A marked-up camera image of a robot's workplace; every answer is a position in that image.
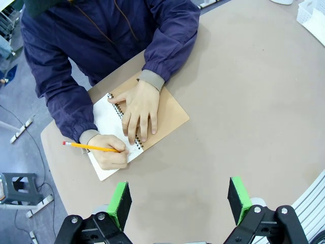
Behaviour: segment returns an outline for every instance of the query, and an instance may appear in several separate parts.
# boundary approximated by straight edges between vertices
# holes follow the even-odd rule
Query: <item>table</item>
[[[103,182],[51,123],[41,137],[68,214],[88,217],[127,180],[134,243],[222,243],[235,226],[229,177],[271,209],[296,201],[325,166],[325,49],[297,9],[232,0],[203,15],[190,58],[167,84],[190,120]],[[106,77],[92,101],[143,63],[140,53]]]

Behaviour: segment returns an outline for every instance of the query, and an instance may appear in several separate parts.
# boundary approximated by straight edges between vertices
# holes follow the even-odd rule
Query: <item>gray floor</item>
[[[202,0],[192,0],[199,4]],[[202,10],[202,14],[220,6],[229,0],[221,0]],[[22,46],[19,26],[15,29],[13,35],[12,47],[18,49]],[[44,99],[38,99],[35,94],[35,79],[30,72],[23,53],[11,63],[0,60],[0,70],[11,68],[18,64],[16,76],[7,86],[0,88],[0,104],[12,111],[23,123],[30,117],[34,118],[33,124],[28,128],[30,134],[34,137],[40,148],[44,159],[45,171],[43,168],[41,156],[28,133],[24,133],[13,145],[9,143],[14,135],[13,132],[0,128],[0,172],[17,172],[17,173],[36,173],[37,185],[43,181],[45,172],[45,182],[50,184],[54,190],[55,197],[55,215],[54,230],[57,234],[63,219],[67,212],[63,206],[60,196],[55,187],[51,172],[49,170],[43,147],[41,144],[40,133],[52,121],[52,118],[46,108]],[[72,76],[75,80],[86,89],[90,89],[88,78],[85,77],[76,65],[72,62]],[[0,120],[13,126],[20,127],[21,124],[10,113],[0,108]],[[41,193],[44,196],[52,194],[51,189],[44,185]],[[53,207],[50,203],[41,212],[37,213],[31,219],[25,217],[26,211],[19,211],[17,215],[17,226],[25,230],[34,231],[40,244],[54,243],[53,233]],[[31,243],[27,233],[24,233],[14,226],[14,210],[0,209],[0,243],[3,244],[26,244]]]

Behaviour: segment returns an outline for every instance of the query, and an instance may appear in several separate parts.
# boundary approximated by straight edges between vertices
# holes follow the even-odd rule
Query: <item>white paper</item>
[[[98,131],[102,135],[115,135],[117,138],[119,138],[126,144],[126,148],[129,151],[127,159],[128,163],[135,159],[137,156],[139,156],[141,153],[143,153],[142,148],[139,149],[135,144],[130,145],[127,136],[124,136],[122,129],[122,121],[117,115],[113,105],[107,101],[107,95],[103,96],[98,102],[94,104],[93,115],[95,118],[94,123],[97,126]],[[91,152],[88,153],[88,156],[100,181],[106,179],[117,171],[117,169],[101,169],[97,160]]]

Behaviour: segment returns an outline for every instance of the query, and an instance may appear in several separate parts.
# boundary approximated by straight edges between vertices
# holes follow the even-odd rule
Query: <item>spiral binding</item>
[[[108,94],[107,94],[107,97],[108,97],[109,99],[111,99],[111,98],[113,98],[114,96],[113,96],[113,94],[108,93]],[[122,119],[124,113],[122,112],[120,106],[119,106],[118,104],[112,104],[112,105],[113,105],[113,108],[115,109],[117,115],[120,117],[120,119]],[[140,141],[140,139],[139,139],[139,137],[138,137],[137,134],[136,134],[136,139],[135,139],[135,145],[137,146],[138,149],[141,149],[141,148],[143,147],[143,144],[142,144],[142,142]]]

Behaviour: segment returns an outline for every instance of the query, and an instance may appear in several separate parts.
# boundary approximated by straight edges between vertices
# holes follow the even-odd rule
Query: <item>black stool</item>
[[[21,181],[23,178],[27,178],[28,182]],[[22,205],[22,202],[27,202],[28,205],[40,203],[43,200],[43,195],[36,190],[35,178],[36,174],[31,173],[2,173],[0,179],[2,180],[5,197],[1,200],[1,204],[14,204],[14,201],[17,201],[18,205]]]

